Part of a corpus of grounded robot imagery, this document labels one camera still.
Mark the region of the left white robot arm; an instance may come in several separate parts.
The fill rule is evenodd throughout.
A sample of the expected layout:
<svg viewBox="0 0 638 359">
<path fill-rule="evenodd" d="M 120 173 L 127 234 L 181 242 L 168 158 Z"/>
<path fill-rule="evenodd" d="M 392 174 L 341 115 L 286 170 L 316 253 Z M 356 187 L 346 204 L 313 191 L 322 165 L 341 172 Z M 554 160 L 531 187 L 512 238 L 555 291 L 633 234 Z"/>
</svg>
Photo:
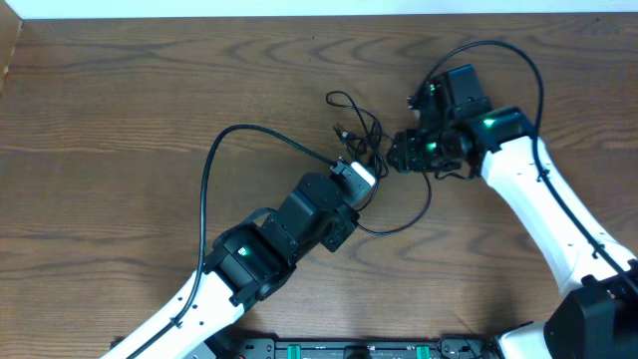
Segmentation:
<svg viewBox="0 0 638 359">
<path fill-rule="evenodd" d="M 303 176 L 262 224 L 241 224 L 221 235 L 204 260 L 201 279 L 190 279 L 108 357 L 185 357 L 283 286 L 315 245 L 336 250 L 354 231 L 354 207 L 370 187 L 351 171 Z"/>
</svg>

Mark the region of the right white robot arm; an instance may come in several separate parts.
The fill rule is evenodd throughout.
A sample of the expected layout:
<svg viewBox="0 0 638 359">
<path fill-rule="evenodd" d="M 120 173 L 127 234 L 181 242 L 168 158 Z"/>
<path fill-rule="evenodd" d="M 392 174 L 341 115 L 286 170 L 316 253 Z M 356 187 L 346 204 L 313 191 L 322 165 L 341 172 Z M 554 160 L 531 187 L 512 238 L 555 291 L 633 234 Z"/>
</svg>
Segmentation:
<svg viewBox="0 0 638 359">
<path fill-rule="evenodd" d="M 533 239 L 562 301 L 544 323 L 498 335 L 503 358 L 634 358 L 637 257 L 593 217 L 517 107 L 494 109 L 471 65 L 420 86 L 408 106 L 420 124 L 387 153 L 400 173 L 442 179 L 469 166 L 510 206 Z"/>
</svg>

